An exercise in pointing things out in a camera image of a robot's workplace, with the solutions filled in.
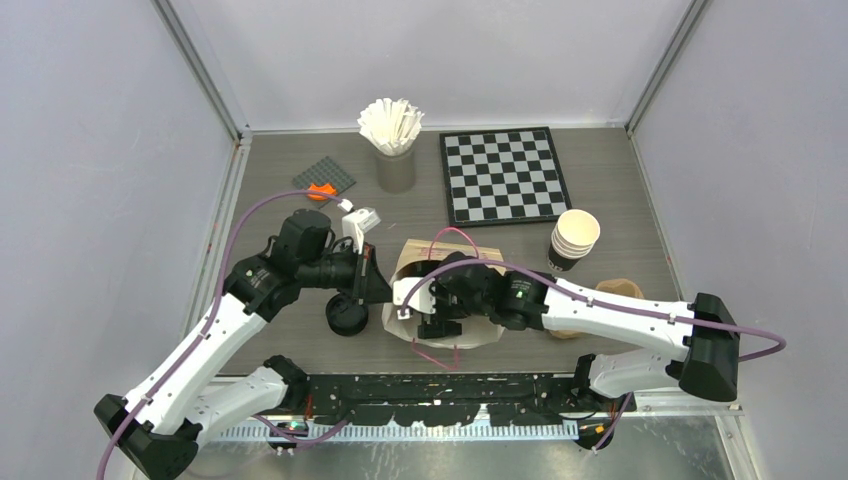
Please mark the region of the stack of paper cups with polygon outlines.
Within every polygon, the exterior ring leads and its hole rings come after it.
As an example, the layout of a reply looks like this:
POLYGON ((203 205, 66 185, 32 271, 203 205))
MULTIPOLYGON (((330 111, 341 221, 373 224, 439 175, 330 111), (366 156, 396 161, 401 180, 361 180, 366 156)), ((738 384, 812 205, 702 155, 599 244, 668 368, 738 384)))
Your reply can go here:
POLYGON ((548 266, 568 271, 593 249, 601 233, 600 223, 589 212, 571 209, 561 214, 551 232, 548 266))

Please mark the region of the paper gift bag pink handles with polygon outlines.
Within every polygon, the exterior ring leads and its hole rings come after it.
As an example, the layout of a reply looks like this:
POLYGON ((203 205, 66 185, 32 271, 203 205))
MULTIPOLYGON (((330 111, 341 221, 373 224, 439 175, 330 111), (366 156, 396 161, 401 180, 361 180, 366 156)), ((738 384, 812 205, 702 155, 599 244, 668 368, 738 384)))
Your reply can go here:
MULTIPOLYGON (((407 240, 390 281, 399 280, 403 286, 411 286, 412 278, 424 276, 454 251, 486 260, 501 261, 503 259, 498 249, 480 247, 463 230, 445 227, 432 240, 407 240)), ((392 303, 382 307, 381 320, 387 333, 408 342, 413 353, 448 372, 457 371, 460 368, 460 353, 463 350, 495 343, 500 340, 505 331, 503 327, 495 326, 483 317, 471 317, 460 322, 461 334, 428 340, 422 339, 418 334, 418 325, 422 319, 422 315, 418 312, 413 312, 408 319, 398 318, 397 306, 392 303), (423 346, 450 350, 453 362, 449 364, 439 361, 422 351, 423 346)))

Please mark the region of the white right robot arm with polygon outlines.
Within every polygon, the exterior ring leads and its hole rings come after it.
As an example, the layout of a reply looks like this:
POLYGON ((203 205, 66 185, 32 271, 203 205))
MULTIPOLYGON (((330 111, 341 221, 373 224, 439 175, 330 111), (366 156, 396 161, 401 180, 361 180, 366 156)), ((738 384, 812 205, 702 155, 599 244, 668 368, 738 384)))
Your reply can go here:
POLYGON ((673 386, 714 402, 737 398, 740 330, 716 295, 699 293, 691 303, 626 297, 460 252, 422 277, 394 281, 392 289, 401 318, 483 316, 510 330, 568 330, 632 345, 624 354, 579 358, 570 392, 584 410, 673 386))

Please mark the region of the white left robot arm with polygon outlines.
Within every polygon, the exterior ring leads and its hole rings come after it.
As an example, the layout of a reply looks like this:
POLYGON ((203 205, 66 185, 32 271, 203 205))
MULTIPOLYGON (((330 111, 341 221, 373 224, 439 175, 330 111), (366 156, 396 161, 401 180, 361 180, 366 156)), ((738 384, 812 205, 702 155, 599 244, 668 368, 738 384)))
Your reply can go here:
POLYGON ((354 315, 390 302, 392 289, 364 239, 379 221, 372 208, 353 209, 337 239, 320 211, 301 209, 286 218, 261 253, 233 266, 222 296, 153 373, 126 395, 107 394, 97 403, 95 416, 117 447, 148 478, 175 479, 202 446, 242 420, 276 408, 298 412, 309 377, 282 355, 228 387, 203 390, 304 289, 335 291, 326 309, 339 311, 346 335, 359 330, 354 315))

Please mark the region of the stack of black lids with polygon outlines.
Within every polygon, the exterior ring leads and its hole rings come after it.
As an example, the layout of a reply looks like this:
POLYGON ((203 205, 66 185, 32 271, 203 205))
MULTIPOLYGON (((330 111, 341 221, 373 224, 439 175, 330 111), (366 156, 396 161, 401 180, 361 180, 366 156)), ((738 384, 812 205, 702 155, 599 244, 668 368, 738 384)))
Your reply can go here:
POLYGON ((344 294, 337 294, 327 302, 325 317, 335 334, 351 337, 361 333, 367 326, 369 309, 344 294))

